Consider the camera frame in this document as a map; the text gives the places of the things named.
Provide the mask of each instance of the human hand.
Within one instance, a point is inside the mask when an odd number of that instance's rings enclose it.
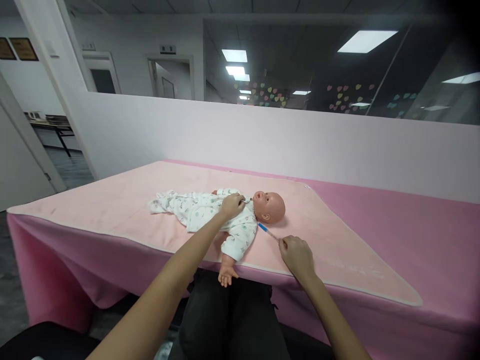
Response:
[[[245,200],[245,196],[240,195],[237,192],[228,195],[223,199],[218,213],[223,215],[226,220],[236,217],[245,207],[245,203],[240,200]]]
[[[300,284],[304,285],[306,280],[316,276],[314,257],[306,241],[289,235],[281,239],[278,246],[281,258]]]
[[[232,277],[238,279],[239,276],[235,272],[234,267],[231,265],[222,264],[220,272],[218,273],[218,282],[226,288],[228,285],[232,285]]]

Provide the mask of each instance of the white door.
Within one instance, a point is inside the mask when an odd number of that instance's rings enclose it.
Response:
[[[0,105],[0,211],[55,194]]]
[[[83,61],[98,93],[121,94],[114,62],[109,52],[84,51]]]

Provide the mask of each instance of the white baby onesie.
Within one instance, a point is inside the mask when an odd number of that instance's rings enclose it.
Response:
[[[218,189],[214,195],[207,192],[178,194],[170,190],[158,193],[157,199],[150,201],[148,207],[152,214],[174,214],[189,233],[195,233],[219,212],[222,201],[234,193],[240,194],[240,191],[224,188]],[[227,221],[220,231],[230,234],[221,245],[221,252],[240,261],[257,232],[253,201],[246,204],[239,215]]]

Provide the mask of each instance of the black pants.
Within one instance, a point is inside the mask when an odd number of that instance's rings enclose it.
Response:
[[[199,269],[171,348],[177,359],[290,359],[274,307],[272,287]]]

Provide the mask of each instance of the picture frame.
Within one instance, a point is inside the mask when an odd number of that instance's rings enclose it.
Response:
[[[20,60],[39,61],[34,47],[32,46],[32,43],[28,37],[10,37],[9,40]]]
[[[6,37],[0,37],[0,60],[17,60]]]

